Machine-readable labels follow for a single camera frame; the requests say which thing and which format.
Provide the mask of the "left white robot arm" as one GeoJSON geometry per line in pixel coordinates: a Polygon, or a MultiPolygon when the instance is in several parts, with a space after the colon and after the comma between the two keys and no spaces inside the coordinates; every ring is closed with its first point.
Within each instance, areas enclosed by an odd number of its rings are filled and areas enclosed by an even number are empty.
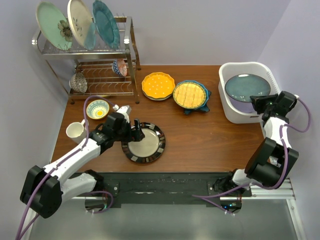
{"type": "Polygon", "coordinates": [[[44,167],[33,166],[26,175],[20,201],[46,219],[73,197],[89,193],[99,196],[105,187],[103,176],[94,170],[77,177],[72,175],[114,142],[140,142],[145,137],[142,126],[138,119],[131,125],[126,113],[111,113],[105,123],[99,124],[66,155],[44,167]]]}

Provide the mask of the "purple plate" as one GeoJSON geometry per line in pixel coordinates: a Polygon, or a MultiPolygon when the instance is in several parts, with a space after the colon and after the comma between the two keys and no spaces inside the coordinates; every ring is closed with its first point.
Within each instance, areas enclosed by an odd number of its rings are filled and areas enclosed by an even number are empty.
{"type": "Polygon", "coordinates": [[[238,101],[233,98],[230,98],[229,101],[234,108],[236,108],[238,111],[242,113],[250,114],[255,112],[251,102],[238,101]]]}

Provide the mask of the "black rimmed cream plate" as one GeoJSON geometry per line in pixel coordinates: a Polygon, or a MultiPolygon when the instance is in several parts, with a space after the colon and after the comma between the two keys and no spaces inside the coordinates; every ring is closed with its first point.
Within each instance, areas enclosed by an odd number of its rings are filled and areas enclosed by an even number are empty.
{"type": "Polygon", "coordinates": [[[125,156],[138,164],[148,164],[157,160],[166,147],[166,136],[155,124],[141,122],[140,128],[144,134],[141,141],[122,142],[121,148],[125,156]]]}

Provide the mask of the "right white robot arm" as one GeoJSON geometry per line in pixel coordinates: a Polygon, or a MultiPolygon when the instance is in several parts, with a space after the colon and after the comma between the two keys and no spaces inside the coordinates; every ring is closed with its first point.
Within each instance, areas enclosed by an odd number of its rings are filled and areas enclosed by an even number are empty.
{"type": "Polygon", "coordinates": [[[244,169],[235,169],[213,184],[216,192],[230,197],[252,185],[268,190],[279,188],[299,157],[288,140],[289,119],[286,116],[297,104],[297,97],[281,91],[250,99],[254,110],[261,115],[265,137],[244,169]]]}

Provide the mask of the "dark blue speckled plate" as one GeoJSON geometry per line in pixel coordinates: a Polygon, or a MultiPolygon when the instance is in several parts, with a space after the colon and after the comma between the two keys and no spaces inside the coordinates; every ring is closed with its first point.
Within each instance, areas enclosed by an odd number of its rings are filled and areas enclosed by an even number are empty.
{"type": "Polygon", "coordinates": [[[247,73],[231,77],[224,89],[233,100],[244,103],[250,103],[251,96],[268,96],[271,92],[271,86],[266,79],[247,73]]]}

